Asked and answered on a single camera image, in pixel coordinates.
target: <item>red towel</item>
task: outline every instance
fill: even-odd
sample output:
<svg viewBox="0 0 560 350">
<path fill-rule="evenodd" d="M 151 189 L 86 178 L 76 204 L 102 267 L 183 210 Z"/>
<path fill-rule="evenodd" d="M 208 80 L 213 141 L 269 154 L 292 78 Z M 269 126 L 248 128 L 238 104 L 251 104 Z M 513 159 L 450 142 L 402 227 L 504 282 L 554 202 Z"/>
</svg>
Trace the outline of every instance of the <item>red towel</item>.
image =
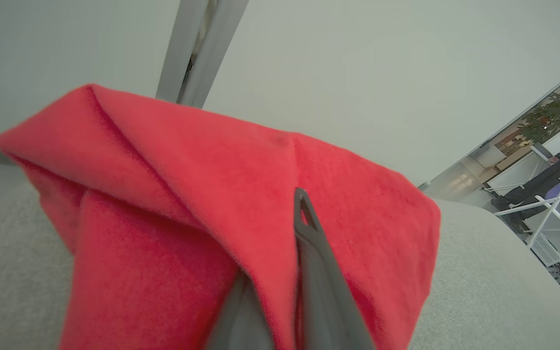
<svg viewBox="0 0 560 350">
<path fill-rule="evenodd" d="M 61 349 L 200 349 L 238 266 L 277 348 L 295 348 L 296 187 L 376 346 L 409 344 L 440 218 L 399 173 L 299 133 L 94 85 L 0 135 L 0 149 L 75 257 Z"/>
</svg>

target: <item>black object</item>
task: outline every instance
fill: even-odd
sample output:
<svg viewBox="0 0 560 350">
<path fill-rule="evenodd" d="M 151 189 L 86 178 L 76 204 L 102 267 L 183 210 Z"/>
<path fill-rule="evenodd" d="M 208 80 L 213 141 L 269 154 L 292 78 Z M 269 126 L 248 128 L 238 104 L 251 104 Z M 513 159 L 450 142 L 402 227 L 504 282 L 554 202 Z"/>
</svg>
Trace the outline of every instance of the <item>black object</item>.
<svg viewBox="0 0 560 350">
<path fill-rule="evenodd" d="M 307 193 L 297 188 L 294 200 L 294 227 L 304 299 L 305 350 L 375 350 Z M 206 348 L 274 348 L 254 288 L 243 272 L 237 274 Z"/>
</svg>

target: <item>white basket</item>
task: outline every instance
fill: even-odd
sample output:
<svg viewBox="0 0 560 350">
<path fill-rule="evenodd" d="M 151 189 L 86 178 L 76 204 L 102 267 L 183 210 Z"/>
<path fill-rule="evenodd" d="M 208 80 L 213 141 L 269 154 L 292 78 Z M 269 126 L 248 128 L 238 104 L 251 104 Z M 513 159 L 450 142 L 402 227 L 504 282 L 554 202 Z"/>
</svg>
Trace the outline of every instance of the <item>white basket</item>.
<svg viewBox="0 0 560 350">
<path fill-rule="evenodd" d="M 526 243 L 530 241 L 531 237 L 526 238 Z M 539 233 L 537 235 L 537 239 L 531 250 L 540 258 L 540 261 L 544 263 L 546 266 L 552 266 L 558 262 L 560 262 L 560 253 L 554 246 L 550 243 L 550 241 L 546 238 L 543 233 Z"/>
</svg>

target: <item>white wall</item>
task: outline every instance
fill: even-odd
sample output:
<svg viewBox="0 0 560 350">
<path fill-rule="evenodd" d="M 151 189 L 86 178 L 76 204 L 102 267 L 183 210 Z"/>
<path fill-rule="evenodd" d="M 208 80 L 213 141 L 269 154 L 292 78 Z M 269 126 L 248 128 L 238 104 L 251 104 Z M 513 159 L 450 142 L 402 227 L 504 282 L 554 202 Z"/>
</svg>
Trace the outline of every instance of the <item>white wall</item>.
<svg viewBox="0 0 560 350">
<path fill-rule="evenodd" d="M 560 83 L 560 1 L 250 0 L 205 109 L 416 184 Z"/>
<path fill-rule="evenodd" d="M 154 97 L 179 0 L 0 0 L 0 132 L 89 82 Z"/>
</svg>

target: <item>gray fabric surface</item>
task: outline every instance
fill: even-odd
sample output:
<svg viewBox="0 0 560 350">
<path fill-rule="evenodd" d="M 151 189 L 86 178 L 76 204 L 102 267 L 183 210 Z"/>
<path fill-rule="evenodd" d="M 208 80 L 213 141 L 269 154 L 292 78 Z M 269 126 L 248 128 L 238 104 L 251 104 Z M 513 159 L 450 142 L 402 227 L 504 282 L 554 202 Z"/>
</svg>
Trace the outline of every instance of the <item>gray fabric surface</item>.
<svg viewBox="0 0 560 350">
<path fill-rule="evenodd" d="M 484 209 L 438 201 L 440 247 L 411 350 L 560 350 L 560 287 Z"/>
<path fill-rule="evenodd" d="M 25 182 L 0 213 L 0 349 L 56 349 L 72 257 Z"/>
<path fill-rule="evenodd" d="M 13 198 L 0 223 L 0 349 L 55 349 L 72 259 L 29 184 Z M 542 264 L 487 211 L 438 205 L 432 292 L 409 348 L 560 349 L 560 288 Z"/>
</svg>

